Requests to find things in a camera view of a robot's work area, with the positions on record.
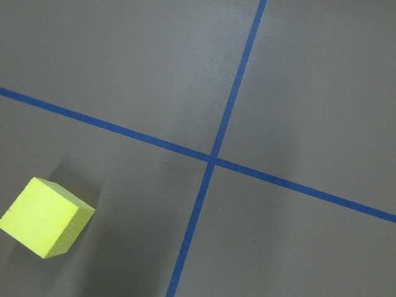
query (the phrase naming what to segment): cube face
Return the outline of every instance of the cube face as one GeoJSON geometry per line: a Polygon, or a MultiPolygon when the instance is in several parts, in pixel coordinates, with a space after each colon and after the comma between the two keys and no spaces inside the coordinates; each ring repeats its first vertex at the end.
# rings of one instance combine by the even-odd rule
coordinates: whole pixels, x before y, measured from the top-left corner
{"type": "Polygon", "coordinates": [[[94,209],[60,185],[32,178],[0,228],[42,258],[66,252],[94,209]]]}

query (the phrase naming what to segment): blue tape line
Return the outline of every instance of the blue tape line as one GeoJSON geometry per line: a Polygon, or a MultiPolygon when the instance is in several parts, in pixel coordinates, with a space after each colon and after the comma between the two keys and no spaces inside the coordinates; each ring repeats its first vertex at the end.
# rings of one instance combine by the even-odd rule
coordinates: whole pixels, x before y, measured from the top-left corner
{"type": "Polygon", "coordinates": [[[111,132],[115,132],[117,134],[121,134],[124,136],[128,136],[133,139],[137,139],[148,144],[156,145],[157,147],[162,147],[163,149],[171,150],[172,152],[180,153],[185,156],[189,156],[198,160],[202,160],[208,162],[212,159],[210,155],[205,153],[198,152],[196,150],[192,150],[191,148],[183,147],[181,145],[174,144],[172,142],[168,142],[147,134],[143,134],[134,130],[127,129],[125,127],[121,127],[115,124],[111,124],[106,121],[102,121],[101,119],[94,118],[92,116],[87,116],[86,114],[78,113],[76,111],[69,110],[67,108],[60,107],[58,105],[54,105],[51,103],[47,103],[45,101],[41,101],[23,94],[19,94],[5,88],[0,87],[0,95],[8,97],[10,99],[17,100],[19,102],[23,102],[32,106],[39,107],[43,110],[48,110],[53,113],[60,114],[62,116],[66,116],[71,119],[76,119],[80,122],[87,123],[89,125],[93,125],[102,129],[109,130],[111,132]]]}
{"type": "Polygon", "coordinates": [[[227,130],[228,123],[231,118],[231,114],[235,105],[236,97],[238,96],[239,88],[241,86],[242,78],[246,69],[246,65],[249,60],[249,56],[253,47],[254,39],[257,34],[257,30],[259,28],[259,24],[261,21],[262,14],[264,13],[266,0],[260,0],[259,7],[257,8],[256,15],[253,20],[253,24],[249,33],[249,37],[247,38],[245,48],[242,54],[241,61],[239,62],[238,71],[236,72],[233,87],[230,92],[230,96],[228,97],[228,101],[223,113],[222,120],[220,122],[220,127],[218,128],[215,142],[212,147],[211,156],[213,157],[212,161],[208,162],[208,165],[205,170],[204,178],[202,180],[202,184],[194,204],[194,208],[191,213],[190,221],[188,223],[186,234],[184,235],[183,243],[181,245],[179,256],[176,261],[175,267],[173,269],[171,281],[168,287],[168,291],[166,292],[166,297],[174,297],[176,294],[176,290],[179,285],[180,276],[183,271],[184,263],[186,261],[188,251],[190,248],[192,237],[194,236],[194,232],[198,223],[198,218],[200,215],[200,211],[202,209],[202,205],[205,200],[206,192],[209,187],[210,178],[213,174],[214,169],[214,161],[217,159],[218,154],[220,153],[220,149],[222,147],[222,143],[224,140],[225,132],[227,130]]]}
{"type": "Polygon", "coordinates": [[[250,57],[250,53],[252,51],[254,39],[256,38],[257,30],[259,29],[260,21],[262,14],[264,13],[265,5],[267,4],[266,0],[261,0],[259,3],[259,7],[257,8],[256,16],[254,17],[252,27],[250,29],[249,36],[246,41],[245,49],[242,54],[241,61],[239,62],[238,71],[236,72],[233,87],[230,92],[230,96],[228,97],[227,104],[225,106],[225,111],[223,113],[222,121],[220,122],[220,127],[218,128],[215,143],[212,149],[212,156],[218,156],[220,153],[220,149],[222,147],[222,143],[225,137],[225,132],[228,127],[228,123],[230,122],[231,114],[233,112],[233,108],[235,105],[236,97],[238,96],[239,88],[241,86],[241,82],[243,79],[243,75],[245,73],[246,65],[248,64],[248,60],[250,57]]]}
{"type": "Polygon", "coordinates": [[[214,168],[215,165],[212,162],[209,162],[206,166],[204,178],[202,179],[202,184],[200,185],[197,199],[194,204],[194,208],[192,209],[191,212],[190,220],[188,222],[186,233],[184,235],[184,239],[179,251],[179,256],[178,259],[176,260],[176,264],[173,269],[168,291],[166,292],[166,297],[173,297],[176,294],[176,290],[178,288],[180,281],[181,272],[183,271],[184,263],[186,261],[188,251],[190,249],[192,237],[196,230],[200,211],[202,210],[202,205],[204,204],[206,192],[209,187],[210,179],[212,178],[214,168]]]}
{"type": "Polygon", "coordinates": [[[85,114],[82,113],[78,113],[72,110],[68,110],[66,108],[60,107],[60,106],[56,106],[54,104],[51,103],[47,103],[38,99],[34,99],[32,97],[28,97],[26,95],[22,95],[4,88],[0,87],[0,95],[8,97],[10,99],[14,99],[17,100],[19,102],[22,103],[26,103],[28,105],[32,105],[44,110],[48,110],[57,114],[60,114],[62,116],[66,116],[68,118],[72,118],[72,119],[76,119],[78,121],[93,125],[95,127],[99,127],[102,129],[106,129],[109,130],[111,132],[117,133],[117,134],[121,134],[124,136],[128,136],[130,138],[133,139],[137,139],[143,142],[146,142],[148,144],[152,144],[155,145],[157,147],[162,147],[164,149],[167,150],[171,150],[172,152],[177,152],[180,153],[182,155],[186,155],[198,160],[202,160],[205,162],[209,162],[209,163],[213,163],[214,165],[235,171],[235,172],[239,172],[245,175],[248,175],[252,178],[257,178],[257,179],[261,179],[263,181],[267,181],[268,183],[272,183],[272,184],[276,184],[277,186],[281,186],[281,187],[285,187],[287,189],[290,189],[292,191],[296,191],[296,192],[300,192],[302,194],[306,194],[309,196],[313,196],[322,200],[326,200],[328,202],[334,203],[334,204],[338,204],[341,205],[343,207],[347,207],[349,209],[353,209],[356,210],[358,212],[362,212],[368,215],[372,215],[373,217],[377,217],[377,218],[381,218],[383,220],[387,220],[390,221],[392,223],[396,223],[396,215],[393,215],[391,213],[387,213],[384,212],[382,210],[378,210],[378,209],[374,209],[372,207],[363,205],[363,204],[359,204],[357,202],[353,202],[335,195],[331,195],[328,194],[326,192],[322,192],[319,190],[315,190],[313,188],[307,187],[307,186],[303,186],[302,184],[298,184],[298,183],[294,183],[293,181],[288,181],[287,179],[283,179],[283,178],[278,178],[276,176],[249,168],[249,167],[245,167],[243,165],[239,165],[230,161],[226,161],[223,160],[221,158],[217,158],[214,156],[210,156],[210,155],[206,155],[204,153],[186,148],[186,147],[182,147],[180,145],[177,144],[173,144],[171,142],[162,140],[162,139],[158,139],[137,131],[133,131],[121,126],[117,126],[111,123],[108,123],[106,121],[102,121],[100,119],[97,118],[93,118],[91,116],[87,116],[85,114]]]}
{"type": "Polygon", "coordinates": [[[309,196],[313,196],[343,207],[346,207],[348,209],[353,209],[353,210],[357,210],[358,212],[363,212],[367,215],[372,215],[373,217],[377,217],[377,218],[381,218],[383,220],[387,220],[390,221],[392,223],[396,223],[396,215],[392,215],[391,213],[388,212],[384,212],[382,210],[378,210],[378,209],[374,209],[370,206],[366,206],[357,202],[353,202],[335,195],[331,195],[328,194],[326,192],[322,192],[319,190],[315,190],[311,187],[307,187],[307,186],[303,186],[302,184],[298,184],[298,183],[294,183],[293,181],[288,181],[287,179],[283,179],[283,178],[278,178],[276,176],[258,171],[258,170],[254,170],[239,164],[235,164],[233,162],[230,161],[226,161],[223,159],[216,159],[215,164],[235,171],[235,172],[239,172],[245,175],[248,175],[252,178],[257,178],[257,179],[261,179],[263,181],[267,181],[269,183],[272,184],[276,184],[277,186],[281,186],[281,187],[285,187],[287,189],[296,191],[296,192],[300,192],[302,194],[306,194],[309,196]]]}

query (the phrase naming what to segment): foam cube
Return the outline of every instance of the foam cube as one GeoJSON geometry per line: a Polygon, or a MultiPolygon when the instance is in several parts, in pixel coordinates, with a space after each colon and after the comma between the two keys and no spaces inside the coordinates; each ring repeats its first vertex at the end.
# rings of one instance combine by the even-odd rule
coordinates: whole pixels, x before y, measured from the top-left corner
{"type": "Polygon", "coordinates": [[[0,229],[49,258],[69,250],[94,212],[60,185],[32,178],[0,219],[0,229]]]}

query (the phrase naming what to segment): floor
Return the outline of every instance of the floor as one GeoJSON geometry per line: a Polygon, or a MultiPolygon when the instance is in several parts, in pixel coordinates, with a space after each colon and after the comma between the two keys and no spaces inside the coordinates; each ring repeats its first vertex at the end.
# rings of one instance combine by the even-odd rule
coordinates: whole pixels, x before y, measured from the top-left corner
{"type": "Polygon", "coordinates": [[[0,213],[97,210],[0,296],[394,296],[396,2],[4,1],[0,213]]]}

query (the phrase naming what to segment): yellow foam cube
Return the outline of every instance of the yellow foam cube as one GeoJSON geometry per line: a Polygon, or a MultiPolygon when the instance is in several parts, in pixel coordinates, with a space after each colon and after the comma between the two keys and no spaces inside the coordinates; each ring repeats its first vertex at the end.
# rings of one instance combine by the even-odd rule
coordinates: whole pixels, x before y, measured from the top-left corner
{"type": "Polygon", "coordinates": [[[69,250],[94,212],[60,185],[32,178],[0,219],[0,229],[49,258],[69,250]]]}

